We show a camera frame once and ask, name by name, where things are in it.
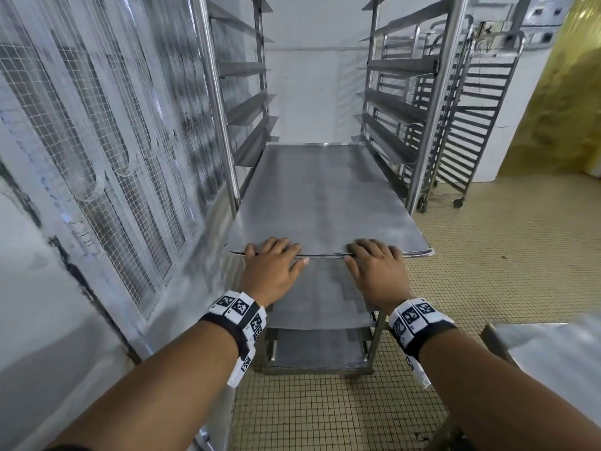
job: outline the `beige tile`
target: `beige tile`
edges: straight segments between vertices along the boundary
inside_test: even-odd
[[[408,268],[415,293],[465,331],[476,336],[491,320],[567,321],[598,307],[600,182],[503,177],[473,184],[462,209],[452,199],[435,196],[416,215],[436,255]],[[417,385],[388,333],[374,369],[356,382],[248,373],[231,450],[421,450],[444,420],[442,402]]]

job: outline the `white wall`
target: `white wall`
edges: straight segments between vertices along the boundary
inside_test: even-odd
[[[40,450],[131,361],[3,179],[0,285],[0,449]]]
[[[349,142],[359,133],[352,117],[362,101],[355,93],[365,85],[371,12],[369,0],[267,0],[273,14],[264,14],[267,87],[278,96],[270,113],[280,116],[274,129],[281,142]],[[438,0],[386,0],[380,25]],[[515,0],[481,0],[510,2]],[[481,9],[480,20],[505,19],[506,10]],[[476,181],[494,180],[513,134],[545,66],[549,50],[525,52],[487,146]]]

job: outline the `wire mesh panel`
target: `wire mesh panel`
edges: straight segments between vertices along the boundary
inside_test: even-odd
[[[176,44],[150,34],[167,7]],[[148,316],[223,180],[187,2],[0,0],[0,20],[1,122]]]

